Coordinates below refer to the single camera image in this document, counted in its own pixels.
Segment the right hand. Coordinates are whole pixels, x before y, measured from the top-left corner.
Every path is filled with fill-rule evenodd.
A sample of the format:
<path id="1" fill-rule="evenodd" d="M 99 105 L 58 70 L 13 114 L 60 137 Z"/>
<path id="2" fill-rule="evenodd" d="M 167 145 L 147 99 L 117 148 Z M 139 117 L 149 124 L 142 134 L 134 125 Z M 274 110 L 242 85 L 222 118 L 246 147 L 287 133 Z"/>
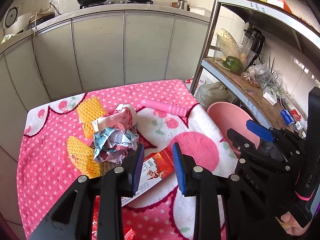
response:
<path id="1" fill-rule="evenodd" d="M 309 222 L 304 228 L 302 228 L 289 212 L 282 215 L 280 220 L 285 224 L 284 229 L 286 233 L 291 236 L 303 235 L 308 230 L 311 224 L 311 222 Z"/>

